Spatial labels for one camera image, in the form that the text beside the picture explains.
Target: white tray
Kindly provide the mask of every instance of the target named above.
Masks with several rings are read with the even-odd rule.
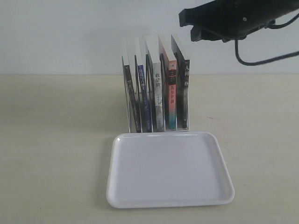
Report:
[[[115,208],[219,205],[235,196],[217,139],[206,132],[115,138],[107,201]]]

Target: book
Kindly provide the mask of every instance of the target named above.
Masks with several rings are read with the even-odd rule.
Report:
[[[152,132],[151,111],[150,111],[150,103],[148,99],[148,90],[147,90],[147,79],[145,77],[144,64],[141,57],[139,38],[135,38],[135,65],[137,67],[140,91],[142,95],[141,111],[142,111],[142,117],[144,117],[145,120],[145,129],[146,129],[144,130],[144,132]]]
[[[127,43],[124,38],[121,40],[121,48],[122,48],[122,67],[123,67],[123,74],[125,79],[125,88],[128,90],[128,97],[130,102],[129,104],[132,109],[136,132],[140,133],[141,121],[140,121],[139,107],[137,105],[137,101],[135,98],[134,84],[132,80],[130,64],[128,59]]]
[[[189,69],[190,58],[183,48],[181,41],[176,34],[171,35],[171,48],[177,59],[178,78],[177,78],[177,110],[181,110],[182,128],[188,128],[189,105],[188,105],[188,87],[189,87]]]
[[[164,35],[159,35],[159,53],[161,57],[161,67],[165,77],[166,97],[165,115],[169,130],[177,129],[176,112],[176,88],[177,88],[177,60],[172,52],[170,40]]]
[[[158,39],[145,37],[146,73],[149,77],[150,101],[152,104],[152,121],[155,132],[165,131],[161,61],[157,47]]]

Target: black cable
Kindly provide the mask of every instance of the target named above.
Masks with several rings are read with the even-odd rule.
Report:
[[[245,62],[240,58],[240,55],[239,55],[239,41],[238,41],[238,37],[236,37],[236,39],[235,39],[235,56],[236,56],[237,60],[243,65],[257,66],[257,65],[262,65],[262,64],[268,64],[268,63],[271,63],[271,62],[276,62],[276,61],[287,59],[287,58],[290,58],[290,57],[299,56],[299,51],[296,51],[296,52],[293,52],[293,53],[290,53],[290,54],[286,54],[286,55],[277,56],[277,57],[270,58],[270,59],[263,60],[263,61],[259,61],[259,62]]]
[[[268,28],[269,29],[281,29],[281,28],[289,26],[290,24],[292,24],[293,22],[295,22],[298,18],[299,18],[299,14],[297,14],[294,18],[292,18],[290,21],[288,21],[288,22],[286,22],[284,24],[280,24],[280,25],[269,25]]]

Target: table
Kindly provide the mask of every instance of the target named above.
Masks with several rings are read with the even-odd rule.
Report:
[[[0,76],[0,223],[299,222],[299,76],[190,77],[190,129],[214,134],[231,204],[117,210],[113,139],[128,131],[121,76]]]

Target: white wall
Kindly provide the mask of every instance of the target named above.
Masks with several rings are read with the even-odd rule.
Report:
[[[236,61],[232,42],[191,42],[178,13],[206,2],[0,0],[0,74],[121,74],[120,36],[170,32],[189,50],[192,74],[299,72],[299,57],[249,68]],[[298,38],[299,22],[263,30],[240,43],[241,56],[255,61],[299,50]]]

